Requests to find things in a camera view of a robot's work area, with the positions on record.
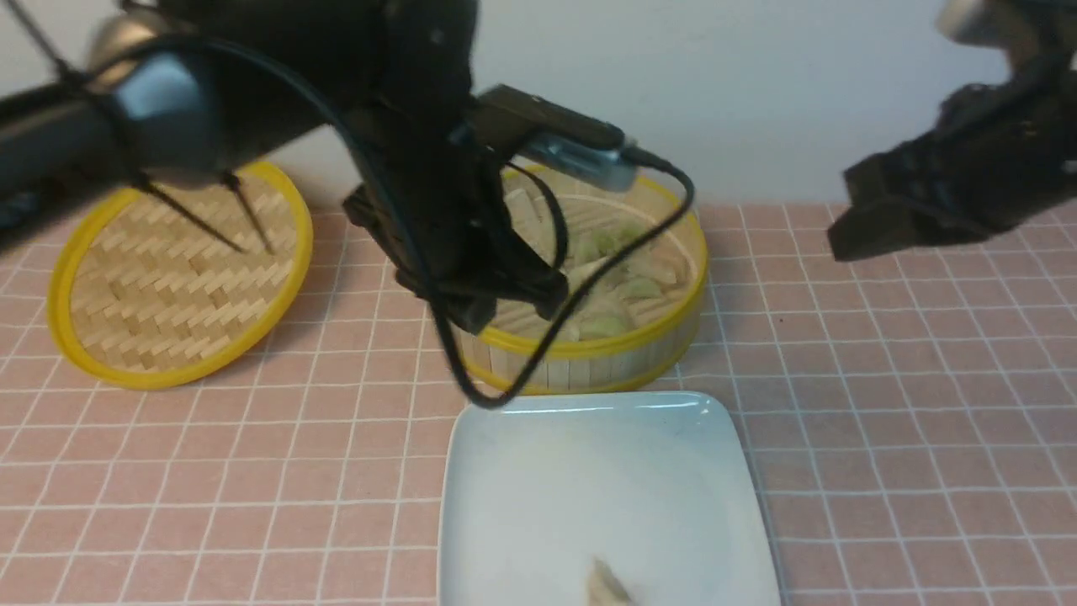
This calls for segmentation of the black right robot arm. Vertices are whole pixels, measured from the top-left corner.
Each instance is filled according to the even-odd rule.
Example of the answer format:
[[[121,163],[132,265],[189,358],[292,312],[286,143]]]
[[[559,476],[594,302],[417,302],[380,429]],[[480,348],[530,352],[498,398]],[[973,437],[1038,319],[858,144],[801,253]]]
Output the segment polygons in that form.
[[[376,57],[356,127],[372,149],[354,195],[369,197],[372,215],[348,217],[401,286],[419,298],[436,287],[440,327],[481,332],[498,300],[553,322],[581,304],[560,271],[567,223],[554,227],[551,262],[512,229],[501,170],[519,155],[609,192],[630,189],[642,168],[679,182],[674,210],[615,260],[693,208],[693,177],[606,119],[504,84],[475,93],[478,1],[374,1],[363,15]],[[937,28],[959,45],[1003,51],[1011,76],[951,93],[926,133],[847,168],[851,205],[827,231],[836,260],[980,244],[1074,198],[1073,1],[949,1]]]

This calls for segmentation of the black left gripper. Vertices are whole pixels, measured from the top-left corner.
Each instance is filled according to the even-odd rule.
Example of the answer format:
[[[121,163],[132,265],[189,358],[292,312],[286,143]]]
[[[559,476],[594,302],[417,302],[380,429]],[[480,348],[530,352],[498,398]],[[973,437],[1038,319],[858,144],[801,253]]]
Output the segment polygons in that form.
[[[389,194],[363,185],[372,206],[363,226],[400,279],[418,263],[393,210],[443,297],[443,316],[468,334],[493,321],[499,300],[533,307],[551,321],[568,279],[510,226],[501,188],[503,160],[484,146],[474,119],[472,50],[475,1],[349,1],[347,42],[363,53],[361,104],[348,111]]]

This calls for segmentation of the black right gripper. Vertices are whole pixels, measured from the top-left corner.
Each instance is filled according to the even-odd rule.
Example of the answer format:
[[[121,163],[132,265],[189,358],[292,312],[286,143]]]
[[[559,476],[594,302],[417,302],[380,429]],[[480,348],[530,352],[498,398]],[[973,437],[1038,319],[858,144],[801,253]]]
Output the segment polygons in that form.
[[[999,86],[969,85],[926,133],[845,172],[844,237],[996,237],[1074,198],[1067,51]]]

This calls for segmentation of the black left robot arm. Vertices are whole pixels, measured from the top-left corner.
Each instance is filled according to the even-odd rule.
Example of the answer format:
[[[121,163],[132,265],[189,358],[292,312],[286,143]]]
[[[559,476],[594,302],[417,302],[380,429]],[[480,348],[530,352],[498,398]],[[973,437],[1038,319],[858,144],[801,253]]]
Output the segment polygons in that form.
[[[112,189],[222,185],[328,126],[363,180],[345,214],[419,298],[480,332],[553,318],[565,276],[513,229],[472,93],[476,1],[124,1],[88,64],[3,99],[3,250]]]

